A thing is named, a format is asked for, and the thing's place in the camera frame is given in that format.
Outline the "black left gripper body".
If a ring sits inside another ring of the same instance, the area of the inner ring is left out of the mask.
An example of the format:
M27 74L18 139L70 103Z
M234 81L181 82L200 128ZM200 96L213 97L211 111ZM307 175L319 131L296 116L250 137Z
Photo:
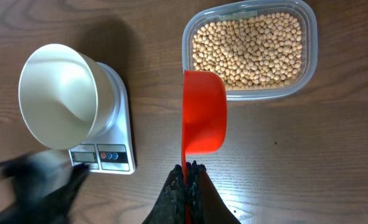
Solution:
M70 223L70 209L89 173L89 165L72 166L54 150L1 161L0 179L12 179L15 199L0 212L0 224Z

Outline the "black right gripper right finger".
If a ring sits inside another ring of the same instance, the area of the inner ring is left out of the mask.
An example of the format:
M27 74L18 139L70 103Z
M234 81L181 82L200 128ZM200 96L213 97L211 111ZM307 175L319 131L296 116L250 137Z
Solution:
M189 211L192 223L240 224L224 204L203 164L187 162Z

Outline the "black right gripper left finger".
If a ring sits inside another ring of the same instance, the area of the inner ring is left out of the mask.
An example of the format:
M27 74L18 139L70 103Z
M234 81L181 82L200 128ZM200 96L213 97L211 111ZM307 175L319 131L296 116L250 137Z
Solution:
M187 187L184 185L182 167L175 165L143 223L184 224L186 221Z

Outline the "red measuring scoop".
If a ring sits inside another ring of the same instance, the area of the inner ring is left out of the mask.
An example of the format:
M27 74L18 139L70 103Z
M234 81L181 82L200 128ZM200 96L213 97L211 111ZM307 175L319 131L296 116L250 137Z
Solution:
M182 94L181 163L188 187L186 157L217 152L225 140L227 99L222 80L212 72L186 70ZM192 223L189 202L186 222Z

